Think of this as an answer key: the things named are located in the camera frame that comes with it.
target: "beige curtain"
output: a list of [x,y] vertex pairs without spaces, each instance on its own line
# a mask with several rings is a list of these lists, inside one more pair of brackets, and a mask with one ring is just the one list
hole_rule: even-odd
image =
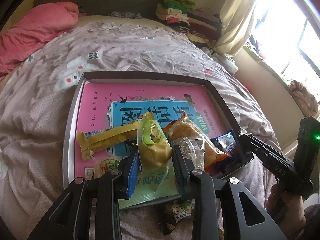
[[236,55],[251,35],[256,0],[226,0],[221,12],[221,37],[215,48],[219,54]]

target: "metal screw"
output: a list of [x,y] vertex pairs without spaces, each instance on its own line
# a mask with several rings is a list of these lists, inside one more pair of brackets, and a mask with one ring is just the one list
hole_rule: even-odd
[[81,184],[82,182],[83,182],[83,178],[81,178],[81,177],[78,177],[75,179],[76,184]]
[[229,179],[229,181],[230,181],[230,183],[232,183],[232,184],[238,184],[238,183],[239,183],[239,179],[237,179],[236,177],[231,177],[231,178]]
[[119,174],[120,174],[120,170],[118,170],[118,169],[113,169],[113,170],[110,171],[110,173],[111,173],[111,175],[116,176],[116,175],[119,175]]
[[196,176],[199,176],[199,175],[202,174],[202,171],[199,170],[199,169],[194,169],[194,170],[192,170],[192,174],[193,174],[193,175],[196,175]]

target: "green towel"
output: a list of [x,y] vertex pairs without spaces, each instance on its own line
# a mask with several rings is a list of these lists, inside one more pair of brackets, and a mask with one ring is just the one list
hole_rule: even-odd
[[179,3],[182,7],[190,9],[191,11],[195,10],[196,3],[192,0],[164,0],[164,3],[175,1]]
[[166,9],[167,8],[178,9],[178,10],[181,10],[182,13],[187,13],[187,9],[176,1],[165,2],[162,4],[162,7]]

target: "window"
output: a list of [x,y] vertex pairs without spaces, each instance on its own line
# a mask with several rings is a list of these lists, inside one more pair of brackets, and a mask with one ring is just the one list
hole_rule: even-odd
[[259,55],[289,84],[303,83],[320,101],[320,40],[293,0],[257,0],[252,35]]

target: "bed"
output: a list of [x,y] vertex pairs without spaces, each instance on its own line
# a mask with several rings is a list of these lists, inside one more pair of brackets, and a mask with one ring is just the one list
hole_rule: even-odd
[[[95,51],[99,58],[89,60],[88,54]],[[253,96],[184,34],[149,19],[83,17],[21,63],[0,92],[0,149],[9,168],[0,180],[0,215],[17,240],[28,237],[63,191],[62,147],[75,85],[82,72],[99,70],[207,79],[241,128],[279,149],[271,124]],[[66,71],[71,81],[65,78]],[[276,183],[257,158],[233,176],[261,205]],[[121,211],[120,220],[125,240],[164,239],[154,207]],[[191,225],[192,220],[183,220],[166,239],[189,239]]]

